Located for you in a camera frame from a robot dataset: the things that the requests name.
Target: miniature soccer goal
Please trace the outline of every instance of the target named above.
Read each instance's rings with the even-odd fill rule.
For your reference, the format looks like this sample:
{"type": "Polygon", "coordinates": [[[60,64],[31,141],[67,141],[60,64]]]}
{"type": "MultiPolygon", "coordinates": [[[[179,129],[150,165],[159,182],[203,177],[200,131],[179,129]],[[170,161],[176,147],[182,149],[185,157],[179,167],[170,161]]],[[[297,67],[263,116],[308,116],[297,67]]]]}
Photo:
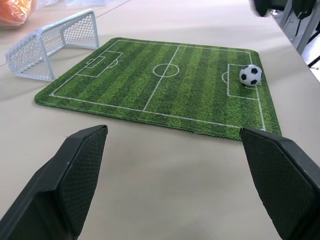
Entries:
{"type": "Polygon", "coordinates": [[[91,9],[30,33],[9,50],[6,62],[17,77],[53,81],[49,56],[65,47],[99,48],[96,18],[91,9]]]}

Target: beige table surface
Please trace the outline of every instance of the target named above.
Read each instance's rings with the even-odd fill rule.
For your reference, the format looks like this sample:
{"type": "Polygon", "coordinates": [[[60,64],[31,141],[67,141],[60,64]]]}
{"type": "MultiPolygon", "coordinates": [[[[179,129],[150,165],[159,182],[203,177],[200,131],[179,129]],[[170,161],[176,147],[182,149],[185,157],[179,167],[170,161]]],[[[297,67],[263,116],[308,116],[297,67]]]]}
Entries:
{"type": "MultiPolygon", "coordinates": [[[[124,2],[94,11],[99,16],[124,2]]],[[[0,31],[1,55],[25,34],[79,9],[58,3],[16,31],[0,31]]],[[[258,51],[283,135],[320,164],[320,85],[273,18],[256,17],[248,0],[131,0],[99,16],[97,27],[101,44],[126,37],[258,51]]],[[[55,74],[89,53],[56,53],[55,74]]],[[[0,67],[0,218],[66,136],[107,124],[80,240],[280,239],[241,142],[35,105],[34,96],[47,85],[0,67]]]]}

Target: black and white ball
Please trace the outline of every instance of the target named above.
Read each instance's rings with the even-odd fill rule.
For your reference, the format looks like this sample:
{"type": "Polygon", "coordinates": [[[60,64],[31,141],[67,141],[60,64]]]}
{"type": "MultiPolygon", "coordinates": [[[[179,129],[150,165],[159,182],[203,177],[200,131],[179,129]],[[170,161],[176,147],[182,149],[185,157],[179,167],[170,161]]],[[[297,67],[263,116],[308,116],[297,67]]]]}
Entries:
{"type": "Polygon", "coordinates": [[[262,70],[256,65],[248,65],[241,69],[239,74],[239,80],[246,86],[255,86],[261,82],[262,70]]]}

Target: green grass pattern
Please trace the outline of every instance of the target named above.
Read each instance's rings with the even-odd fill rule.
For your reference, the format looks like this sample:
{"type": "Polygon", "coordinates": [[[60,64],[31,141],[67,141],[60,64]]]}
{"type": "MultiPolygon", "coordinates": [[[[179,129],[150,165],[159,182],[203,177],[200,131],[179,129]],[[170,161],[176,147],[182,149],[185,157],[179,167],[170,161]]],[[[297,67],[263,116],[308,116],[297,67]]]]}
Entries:
{"type": "Polygon", "coordinates": [[[280,135],[265,76],[257,90],[239,82],[239,71],[251,63],[262,67],[248,49],[114,38],[34,101],[234,140],[241,127],[262,129],[264,121],[266,131],[280,135]]]}

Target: center circle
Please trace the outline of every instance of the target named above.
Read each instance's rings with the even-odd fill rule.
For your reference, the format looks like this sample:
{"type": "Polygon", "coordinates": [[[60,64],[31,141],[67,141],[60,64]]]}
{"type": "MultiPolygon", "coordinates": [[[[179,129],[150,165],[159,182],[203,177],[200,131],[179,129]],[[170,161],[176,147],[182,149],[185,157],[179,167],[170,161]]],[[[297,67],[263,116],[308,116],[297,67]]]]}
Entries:
{"type": "Polygon", "coordinates": [[[158,77],[169,78],[177,75],[180,72],[180,69],[176,65],[164,63],[155,66],[152,71],[158,77]]]}

